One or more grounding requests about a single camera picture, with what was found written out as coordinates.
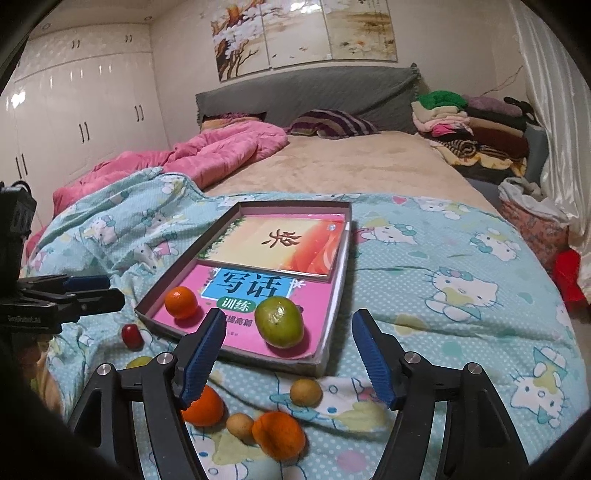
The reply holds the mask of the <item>orange mandarin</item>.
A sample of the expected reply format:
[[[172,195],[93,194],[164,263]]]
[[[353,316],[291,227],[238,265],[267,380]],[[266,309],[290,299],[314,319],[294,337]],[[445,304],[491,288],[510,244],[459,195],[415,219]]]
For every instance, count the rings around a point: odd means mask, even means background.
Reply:
[[[221,422],[224,403],[211,386],[205,385],[200,397],[183,410],[181,415],[185,422],[195,427],[212,427]]]

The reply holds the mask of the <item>beige bed sheet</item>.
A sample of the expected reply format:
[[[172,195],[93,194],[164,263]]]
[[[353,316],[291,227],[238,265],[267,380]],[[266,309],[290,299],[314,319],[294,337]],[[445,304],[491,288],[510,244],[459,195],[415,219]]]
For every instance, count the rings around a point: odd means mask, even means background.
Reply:
[[[290,136],[276,154],[205,189],[209,195],[270,191],[427,196],[496,211],[426,140],[399,131],[339,140]]]

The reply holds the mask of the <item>brown longan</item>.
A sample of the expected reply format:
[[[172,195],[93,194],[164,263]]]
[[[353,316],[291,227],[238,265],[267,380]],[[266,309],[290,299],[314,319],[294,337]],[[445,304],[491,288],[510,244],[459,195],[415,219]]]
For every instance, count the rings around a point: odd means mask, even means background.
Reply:
[[[252,439],[252,426],[254,421],[252,417],[243,413],[235,413],[228,416],[225,427],[232,436],[242,442],[249,442]]]
[[[290,400],[300,407],[315,407],[322,401],[322,387],[313,379],[297,379],[290,386]]]

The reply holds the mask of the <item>grey headboard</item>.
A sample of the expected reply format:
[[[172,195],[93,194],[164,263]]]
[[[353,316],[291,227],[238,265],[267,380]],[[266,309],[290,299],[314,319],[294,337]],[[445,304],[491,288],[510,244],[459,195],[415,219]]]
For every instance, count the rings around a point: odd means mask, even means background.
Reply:
[[[336,66],[294,70],[233,82],[195,95],[198,120],[223,113],[266,113],[287,127],[314,109],[341,110],[380,130],[414,133],[412,103],[418,96],[417,65]]]

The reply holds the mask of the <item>hello kitty blue blanket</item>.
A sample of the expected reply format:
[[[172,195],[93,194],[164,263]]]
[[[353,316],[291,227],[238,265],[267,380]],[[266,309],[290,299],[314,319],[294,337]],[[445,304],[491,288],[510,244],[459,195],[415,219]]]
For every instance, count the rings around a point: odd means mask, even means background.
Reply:
[[[117,313],[64,326],[49,344],[56,403],[69,415],[93,369],[125,367],[138,355],[120,332],[159,277],[233,205],[238,194],[201,192],[185,176],[146,169],[95,192],[50,224],[31,254],[29,276],[106,275],[125,295]],[[558,289],[520,234],[500,217],[394,194],[348,194],[353,245],[322,403],[290,402],[286,374],[219,361],[211,387],[232,413],[281,410],[307,435],[300,457],[276,462],[224,427],[190,427],[211,479],[367,479],[394,423],[377,399],[351,333],[367,309],[380,328],[436,365],[481,364],[529,458],[538,457],[589,408],[586,368]]]

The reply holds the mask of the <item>pink quilt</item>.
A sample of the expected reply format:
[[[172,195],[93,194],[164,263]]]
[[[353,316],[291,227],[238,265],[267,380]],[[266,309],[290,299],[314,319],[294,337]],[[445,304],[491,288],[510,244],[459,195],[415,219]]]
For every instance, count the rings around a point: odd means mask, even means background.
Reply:
[[[93,253],[107,267],[169,264],[197,231],[204,188],[287,146],[283,128],[242,121],[205,130],[170,151],[124,152],[53,194],[54,215],[26,246],[46,273]]]

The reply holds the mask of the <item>wall painting triptych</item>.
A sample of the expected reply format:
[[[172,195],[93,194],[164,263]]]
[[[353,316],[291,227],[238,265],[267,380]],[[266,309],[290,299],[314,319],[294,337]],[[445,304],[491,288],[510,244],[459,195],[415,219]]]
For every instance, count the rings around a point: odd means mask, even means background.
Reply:
[[[325,61],[396,62],[386,1],[215,1],[211,37],[221,82]]]

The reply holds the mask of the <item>large orange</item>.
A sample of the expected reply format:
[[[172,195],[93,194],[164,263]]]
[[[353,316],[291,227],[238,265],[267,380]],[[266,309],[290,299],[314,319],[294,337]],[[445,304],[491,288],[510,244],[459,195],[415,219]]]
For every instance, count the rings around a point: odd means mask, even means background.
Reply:
[[[294,417],[281,411],[263,413],[252,424],[252,438],[276,461],[294,459],[304,451],[307,438]]]

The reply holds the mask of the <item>red cherry tomato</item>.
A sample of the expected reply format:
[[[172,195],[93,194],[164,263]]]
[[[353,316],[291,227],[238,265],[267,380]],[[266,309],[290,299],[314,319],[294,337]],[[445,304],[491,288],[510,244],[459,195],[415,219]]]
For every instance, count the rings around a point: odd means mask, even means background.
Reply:
[[[121,329],[121,339],[130,350],[141,350],[144,345],[139,328],[134,323],[125,324]]]

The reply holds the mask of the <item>grey cardboard tray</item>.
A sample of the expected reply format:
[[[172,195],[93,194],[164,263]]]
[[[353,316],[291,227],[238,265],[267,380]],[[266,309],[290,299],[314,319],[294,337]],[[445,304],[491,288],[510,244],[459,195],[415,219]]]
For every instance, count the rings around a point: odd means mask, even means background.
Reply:
[[[239,202],[219,217],[135,308],[152,332],[180,339],[212,308],[226,316],[223,357],[260,368],[321,377],[345,285],[352,233],[348,202]],[[254,312],[280,296],[301,310],[304,338],[290,349],[266,342]]]

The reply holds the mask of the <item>white curtain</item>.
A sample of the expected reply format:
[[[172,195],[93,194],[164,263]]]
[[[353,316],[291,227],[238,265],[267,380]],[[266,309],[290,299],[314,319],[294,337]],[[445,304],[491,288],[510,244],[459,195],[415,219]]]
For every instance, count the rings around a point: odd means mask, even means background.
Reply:
[[[524,60],[528,95],[547,132],[542,187],[570,222],[580,255],[577,283],[590,296],[590,87],[550,26],[522,1],[509,3]]]

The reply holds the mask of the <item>small green fruit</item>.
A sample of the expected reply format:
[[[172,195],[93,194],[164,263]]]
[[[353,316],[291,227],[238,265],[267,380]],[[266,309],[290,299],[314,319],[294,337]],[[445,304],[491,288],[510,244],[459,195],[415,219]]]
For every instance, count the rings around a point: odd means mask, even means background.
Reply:
[[[152,360],[152,358],[150,356],[136,357],[126,364],[126,369],[143,367],[143,366],[147,365],[151,360]]]

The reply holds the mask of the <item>small orange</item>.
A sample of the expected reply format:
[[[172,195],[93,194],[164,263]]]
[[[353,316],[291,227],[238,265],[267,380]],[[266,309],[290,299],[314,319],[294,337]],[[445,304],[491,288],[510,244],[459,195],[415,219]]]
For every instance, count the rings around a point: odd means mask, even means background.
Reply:
[[[185,320],[197,313],[197,297],[189,288],[177,286],[166,293],[164,307],[174,319]]]

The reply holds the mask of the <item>pile of folded clothes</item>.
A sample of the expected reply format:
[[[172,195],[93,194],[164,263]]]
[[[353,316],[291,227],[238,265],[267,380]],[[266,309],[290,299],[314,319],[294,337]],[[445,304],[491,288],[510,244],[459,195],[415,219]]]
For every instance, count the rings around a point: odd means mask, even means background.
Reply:
[[[549,147],[530,103],[439,90],[419,96],[412,109],[418,133],[470,181],[540,181]]]

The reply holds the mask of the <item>large green fruit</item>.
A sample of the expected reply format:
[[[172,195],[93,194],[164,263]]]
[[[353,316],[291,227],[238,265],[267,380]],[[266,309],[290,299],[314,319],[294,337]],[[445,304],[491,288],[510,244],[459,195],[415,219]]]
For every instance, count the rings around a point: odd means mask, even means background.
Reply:
[[[254,321],[259,335],[273,347],[288,349],[304,339],[303,315],[286,297],[273,296],[263,300],[254,311]]]

